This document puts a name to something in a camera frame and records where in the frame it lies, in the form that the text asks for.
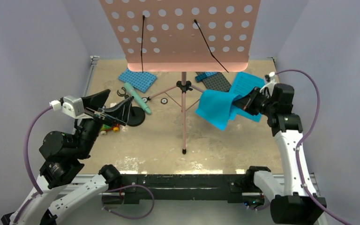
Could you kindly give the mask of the mint green toy microphone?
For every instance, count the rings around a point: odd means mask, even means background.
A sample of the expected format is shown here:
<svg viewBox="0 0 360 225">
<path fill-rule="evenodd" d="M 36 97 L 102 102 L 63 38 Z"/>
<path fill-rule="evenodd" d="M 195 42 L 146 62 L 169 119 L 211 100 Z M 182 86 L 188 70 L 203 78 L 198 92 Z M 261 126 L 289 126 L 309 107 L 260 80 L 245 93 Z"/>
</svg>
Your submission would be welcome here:
<svg viewBox="0 0 360 225">
<path fill-rule="evenodd" d="M 142 99 L 142 97 L 135 91 L 134 87 L 126 82 L 124 83 L 123 87 L 126 89 L 127 93 L 129 93 L 131 96 L 134 97 L 134 100 L 136 101 L 136 103 L 148 114 L 151 115 L 152 111 L 151 109 L 147 106 L 147 104 L 144 102 L 144 100 Z"/>
</svg>

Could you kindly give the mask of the blue sheet music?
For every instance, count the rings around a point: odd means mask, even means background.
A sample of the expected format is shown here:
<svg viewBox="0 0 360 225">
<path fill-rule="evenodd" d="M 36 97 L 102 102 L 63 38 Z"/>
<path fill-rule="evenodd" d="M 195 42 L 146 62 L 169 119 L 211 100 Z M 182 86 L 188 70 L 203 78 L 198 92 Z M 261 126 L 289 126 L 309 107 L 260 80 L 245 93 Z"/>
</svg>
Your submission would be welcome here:
<svg viewBox="0 0 360 225">
<path fill-rule="evenodd" d="M 265 83 L 262 78 L 245 72 L 239 72 L 232 83 L 229 93 L 241 95 L 243 97 L 247 95 L 254 87 L 261 88 L 264 84 Z M 236 108 L 231 112 L 230 120 L 234 120 L 237 115 L 245 117 L 254 122 L 259 122 L 262 117 L 261 114 L 250 115 L 249 113 Z"/>
<path fill-rule="evenodd" d="M 241 95 L 234 93 L 205 90 L 195 113 L 219 130 L 225 130 L 229 119 L 234 114 L 233 102 L 240 98 Z"/>
</svg>

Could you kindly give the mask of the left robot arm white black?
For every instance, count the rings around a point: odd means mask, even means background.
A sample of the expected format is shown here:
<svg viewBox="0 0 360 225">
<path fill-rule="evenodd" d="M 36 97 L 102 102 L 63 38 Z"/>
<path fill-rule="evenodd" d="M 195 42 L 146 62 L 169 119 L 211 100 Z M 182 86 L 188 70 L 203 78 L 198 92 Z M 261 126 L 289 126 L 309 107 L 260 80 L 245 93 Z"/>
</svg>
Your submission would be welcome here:
<svg viewBox="0 0 360 225">
<path fill-rule="evenodd" d="M 90 157 L 101 128 L 127 124 L 133 98 L 125 97 L 114 107 L 104 108 L 109 95 L 110 90 L 104 90 L 87 97 L 65 96 L 50 103 L 50 110 L 60 110 L 75 119 L 75 132 L 51 131 L 44 137 L 39 152 L 45 161 L 39 175 L 31 178 L 33 189 L 18 210 L 1 218 L 2 224 L 58 225 L 97 194 L 120 188 L 120 172 L 113 165 L 105 165 L 90 181 L 60 196 L 83 169 L 82 160 Z"/>
</svg>

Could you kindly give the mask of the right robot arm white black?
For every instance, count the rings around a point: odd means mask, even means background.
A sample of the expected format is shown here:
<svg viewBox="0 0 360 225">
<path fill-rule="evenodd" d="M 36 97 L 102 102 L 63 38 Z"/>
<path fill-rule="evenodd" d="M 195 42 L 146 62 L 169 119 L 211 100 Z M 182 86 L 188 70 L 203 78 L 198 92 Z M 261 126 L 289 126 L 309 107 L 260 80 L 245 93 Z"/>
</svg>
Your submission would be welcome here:
<svg viewBox="0 0 360 225">
<path fill-rule="evenodd" d="M 300 117 L 292 112 L 293 97 L 294 88 L 279 83 L 267 95 L 255 87 L 246 96 L 233 101 L 233 106 L 251 115 L 267 117 L 280 151 L 284 176 L 284 184 L 280 185 L 268 168 L 250 166 L 234 184 L 251 191 L 260 189 L 265 200 L 262 207 L 270 207 L 274 223 L 312 225 L 327 204 L 324 197 L 318 197 L 308 173 L 302 147 L 303 127 Z"/>
</svg>

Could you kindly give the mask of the pink music stand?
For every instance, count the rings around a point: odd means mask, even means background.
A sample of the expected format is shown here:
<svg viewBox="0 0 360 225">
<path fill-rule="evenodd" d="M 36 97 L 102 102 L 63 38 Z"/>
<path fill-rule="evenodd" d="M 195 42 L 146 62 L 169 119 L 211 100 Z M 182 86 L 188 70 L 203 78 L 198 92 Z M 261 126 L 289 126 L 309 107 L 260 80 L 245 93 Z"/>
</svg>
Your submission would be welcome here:
<svg viewBox="0 0 360 225">
<path fill-rule="evenodd" d="M 135 72 L 180 72 L 181 112 L 187 72 L 240 72 L 260 7 L 258 0 L 102 0 L 100 5 Z"/>
</svg>

